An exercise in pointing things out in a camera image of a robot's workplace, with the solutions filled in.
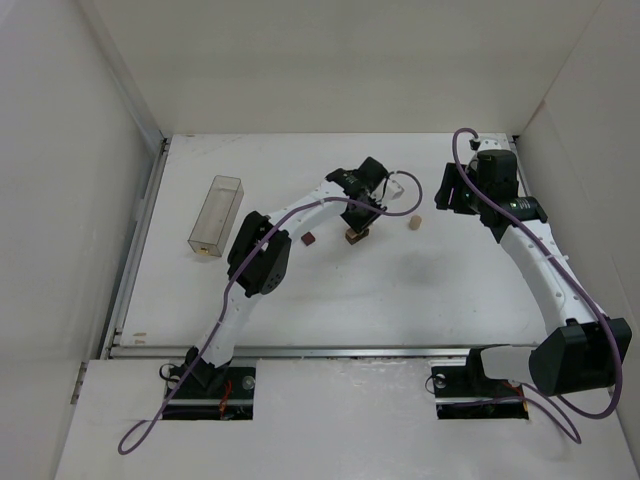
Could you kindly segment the dark brown L block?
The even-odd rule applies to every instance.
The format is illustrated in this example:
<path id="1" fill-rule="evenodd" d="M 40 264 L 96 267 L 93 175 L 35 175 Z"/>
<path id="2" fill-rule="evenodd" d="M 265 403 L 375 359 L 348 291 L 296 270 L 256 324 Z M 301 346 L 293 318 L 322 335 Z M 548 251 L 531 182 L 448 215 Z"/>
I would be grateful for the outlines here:
<path id="1" fill-rule="evenodd" d="M 368 236 L 369 236 L 369 231 L 363 231 L 361 233 L 357 233 L 357 232 L 348 230 L 345 233 L 345 239 L 350 245 L 355 245 L 356 243 L 360 242 L 361 240 L 363 240 Z"/>

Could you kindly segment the light wood cylinder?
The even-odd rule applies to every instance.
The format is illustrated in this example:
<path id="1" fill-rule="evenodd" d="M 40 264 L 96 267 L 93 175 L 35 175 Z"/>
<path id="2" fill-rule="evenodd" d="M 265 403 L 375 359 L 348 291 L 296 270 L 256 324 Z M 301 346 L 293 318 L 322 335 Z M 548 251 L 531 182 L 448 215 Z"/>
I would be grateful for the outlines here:
<path id="1" fill-rule="evenodd" d="M 422 218 L 419 215 L 414 215 L 409 220 L 409 229 L 412 231 L 417 231 L 422 224 Z"/>

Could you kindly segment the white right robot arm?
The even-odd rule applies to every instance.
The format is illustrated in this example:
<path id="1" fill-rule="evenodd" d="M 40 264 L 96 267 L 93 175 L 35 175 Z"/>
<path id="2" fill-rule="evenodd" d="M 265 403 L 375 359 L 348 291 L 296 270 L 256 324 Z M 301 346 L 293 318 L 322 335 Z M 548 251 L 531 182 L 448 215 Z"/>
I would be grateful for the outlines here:
<path id="1" fill-rule="evenodd" d="M 632 332 L 577 292 L 579 283 L 538 200 L 519 193 L 517 160 L 505 149 L 477 151 L 469 164 L 447 164 L 435 195 L 439 210 L 477 215 L 522 274 L 541 312 L 546 338 L 536 347 L 487 346 L 475 356 L 495 380 L 533 383 L 548 396 L 610 387 L 613 355 L 626 354 Z"/>

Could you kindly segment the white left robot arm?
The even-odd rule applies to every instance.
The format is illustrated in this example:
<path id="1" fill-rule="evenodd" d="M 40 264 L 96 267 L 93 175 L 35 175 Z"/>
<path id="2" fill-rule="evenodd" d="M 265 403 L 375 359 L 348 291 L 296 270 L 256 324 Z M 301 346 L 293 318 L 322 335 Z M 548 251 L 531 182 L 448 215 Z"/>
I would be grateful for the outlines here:
<path id="1" fill-rule="evenodd" d="M 185 356 L 186 371 L 196 385 L 211 392 L 222 384 L 251 312 L 284 280 L 293 243 L 334 217 L 362 234 L 404 192 L 390 176 L 368 157 L 356 169 L 334 170 L 288 207 L 269 215 L 252 211 L 245 217 L 228 255 L 229 283 L 220 317 Z"/>

